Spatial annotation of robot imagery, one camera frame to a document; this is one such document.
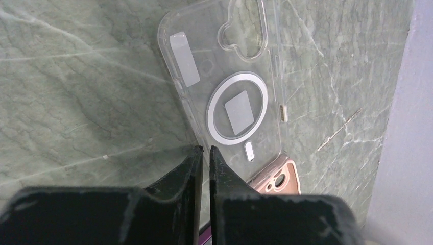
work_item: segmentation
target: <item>clear phone case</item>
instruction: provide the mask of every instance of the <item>clear phone case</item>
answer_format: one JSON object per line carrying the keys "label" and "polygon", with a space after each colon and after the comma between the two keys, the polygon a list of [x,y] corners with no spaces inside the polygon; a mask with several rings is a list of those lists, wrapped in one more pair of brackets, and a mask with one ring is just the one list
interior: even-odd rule
{"label": "clear phone case", "polygon": [[199,144],[217,146],[244,180],[286,155],[276,3],[207,0],[170,12],[158,30]]}

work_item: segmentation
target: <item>marble wall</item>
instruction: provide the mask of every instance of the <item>marble wall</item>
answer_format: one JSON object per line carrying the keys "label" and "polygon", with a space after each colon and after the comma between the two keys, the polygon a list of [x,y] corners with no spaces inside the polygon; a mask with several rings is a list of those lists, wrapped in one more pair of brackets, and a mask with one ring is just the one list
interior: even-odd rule
{"label": "marble wall", "polygon": [[[413,1],[279,1],[285,150],[304,193],[362,223]],[[183,160],[195,139],[156,33],[191,2],[0,1],[0,206],[29,185],[147,186]]]}

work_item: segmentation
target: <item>magsafe ring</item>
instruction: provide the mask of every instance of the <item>magsafe ring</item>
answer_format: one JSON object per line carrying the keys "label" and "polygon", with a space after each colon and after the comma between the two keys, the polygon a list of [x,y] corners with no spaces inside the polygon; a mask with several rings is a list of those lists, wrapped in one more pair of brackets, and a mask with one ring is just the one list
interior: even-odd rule
{"label": "magsafe ring", "polygon": [[[225,137],[219,133],[218,129],[215,126],[215,120],[214,120],[215,107],[217,106],[217,102],[220,99],[221,95],[224,93],[224,91],[228,87],[230,87],[230,85],[233,85],[234,83],[239,81],[249,81],[258,87],[258,89],[260,90],[261,101],[262,101],[261,110],[258,119],[255,121],[255,123],[253,124],[250,130],[248,130],[246,133],[238,137],[232,137],[232,138]],[[267,107],[268,107],[268,89],[266,88],[266,84],[264,83],[263,79],[259,77],[257,74],[252,73],[250,71],[240,71],[234,73],[228,78],[226,78],[216,88],[216,90],[213,92],[212,96],[210,97],[210,101],[206,111],[207,128],[212,138],[214,138],[218,143],[225,144],[225,145],[239,144],[247,140],[251,135],[254,134],[254,132],[256,132],[256,130],[258,129],[258,127],[260,126],[260,124],[264,119],[264,115],[266,114]]]}

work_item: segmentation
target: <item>rectangular sticker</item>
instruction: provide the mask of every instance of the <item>rectangular sticker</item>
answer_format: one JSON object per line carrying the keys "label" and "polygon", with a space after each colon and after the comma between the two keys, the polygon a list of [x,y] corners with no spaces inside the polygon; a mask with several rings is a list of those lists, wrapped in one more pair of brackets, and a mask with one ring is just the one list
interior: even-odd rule
{"label": "rectangular sticker", "polygon": [[253,110],[246,90],[229,100],[224,106],[235,135],[254,123]]}
{"label": "rectangular sticker", "polygon": [[170,45],[185,86],[189,87],[198,83],[200,81],[199,71],[185,33],[179,32],[170,36]]}

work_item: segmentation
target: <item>marble veining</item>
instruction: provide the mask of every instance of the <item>marble veining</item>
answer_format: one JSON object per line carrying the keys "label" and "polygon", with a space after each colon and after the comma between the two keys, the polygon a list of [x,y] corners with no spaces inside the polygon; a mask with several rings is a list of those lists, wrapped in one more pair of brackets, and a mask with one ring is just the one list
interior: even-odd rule
{"label": "marble veining", "polygon": [[[192,2],[0,1],[0,206],[29,185],[144,187],[183,160],[195,139],[156,33]],[[279,4],[284,149],[303,193],[363,223],[413,1]]]}

